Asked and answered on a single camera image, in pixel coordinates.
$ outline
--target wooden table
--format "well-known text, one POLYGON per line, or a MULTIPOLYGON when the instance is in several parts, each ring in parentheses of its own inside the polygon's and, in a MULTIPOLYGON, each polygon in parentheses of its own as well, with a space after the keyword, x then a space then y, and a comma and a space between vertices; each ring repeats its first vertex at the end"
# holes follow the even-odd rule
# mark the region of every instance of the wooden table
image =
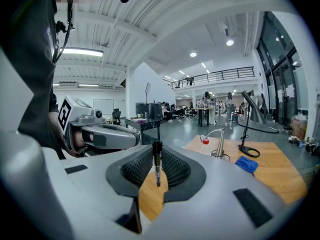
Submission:
MULTIPOLYGON (((202 126, 202 119, 203 119, 203 112, 199 113, 200 111, 204 111, 204 110, 213 110, 213 107, 196 107, 196 108, 191 108, 192 110, 198 110, 198 125, 200 125, 200 127, 202 126)), ((206 116, 206 125, 209 126, 209 113, 207 113, 206 116)))
MULTIPOLYGON (((219 139, 212 137, 208 139, 210 148, 215 150, 219 139)), ((235 163, 241 156, 248 157, 238 150, 240 143, 238 140, 224 140, 223 150, 230 156, 230 163, 235 163)), ((273 189, 286 204, 291 204, 307 194, 307 186, 299 172, 273 142, 246 141, 245 145, 258 149, 261 153, 257 158, 248 157, 259 164, 254 176, 273 189)), ((200 152, 201 146, 200 136, 197 135, 184 148, 200 152)), ((156 185, 155 172, 151 172, 141 186, 138 199, 139 208, 151 221, 162 211, 166 191, 168 191, 168 182, 164 171, 161 171, 161 187, 156 185)))

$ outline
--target blue towel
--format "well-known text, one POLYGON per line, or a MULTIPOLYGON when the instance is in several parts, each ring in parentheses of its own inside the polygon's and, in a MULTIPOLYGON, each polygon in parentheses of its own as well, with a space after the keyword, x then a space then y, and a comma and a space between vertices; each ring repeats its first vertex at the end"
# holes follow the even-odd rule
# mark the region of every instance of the blue towel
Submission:
POLYGON ((247 171, 248 173, 251 173, 253 176, 255 176, 254 172, 258 168, 258 163, 256 161, 246 158, 245 156, 241 156, 235 162, 235 164, 241 167, 242 169, 244 169, 245 171, 247 171))

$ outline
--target balcony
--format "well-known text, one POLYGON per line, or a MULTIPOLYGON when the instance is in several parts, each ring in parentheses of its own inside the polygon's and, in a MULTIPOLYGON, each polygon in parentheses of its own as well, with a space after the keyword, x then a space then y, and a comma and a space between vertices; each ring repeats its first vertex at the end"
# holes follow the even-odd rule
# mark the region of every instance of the balcony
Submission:
POLYGON ((179 89, 189 86, 200 86, 207 83, 214 83, 217 81, 226 81, 231 79, 244 79, 254 78, 254 67, 240 67, 228 70, 216 71, 209 74, 200 74, 191 76, 183 80, 175 81, 171 83, 172 89, 179 89))

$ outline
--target fluorescent light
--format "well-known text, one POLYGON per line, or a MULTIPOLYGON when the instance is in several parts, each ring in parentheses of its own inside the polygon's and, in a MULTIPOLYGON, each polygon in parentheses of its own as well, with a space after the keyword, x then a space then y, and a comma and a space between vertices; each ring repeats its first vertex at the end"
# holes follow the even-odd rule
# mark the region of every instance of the fluorescent light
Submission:
POLYGON ((64 48, 63 54, 81 54, 81 55, 92 55, 102 57, 104 52, 102 50, 93 49, 82 49, 82 48, 64 48))
POLYGON ((78 84, 79 86, 90 86, 90 87, 99 87, 99 84, 78 84))
POLYGON ((234 44, 234 41, 232 39, 229 39, 228 41, 226 41, 227 46, 232 46, 233 44, 234 44))

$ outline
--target whiteboard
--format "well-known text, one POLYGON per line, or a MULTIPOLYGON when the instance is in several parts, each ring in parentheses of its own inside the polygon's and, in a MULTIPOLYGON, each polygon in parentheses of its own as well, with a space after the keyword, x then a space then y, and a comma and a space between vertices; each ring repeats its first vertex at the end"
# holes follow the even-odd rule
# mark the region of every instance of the whiteboard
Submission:
POLYGON ((101 110, 102 115, 112 115, 114 111, 114 99, 94 99, 93 107, 95 110, 101 110))

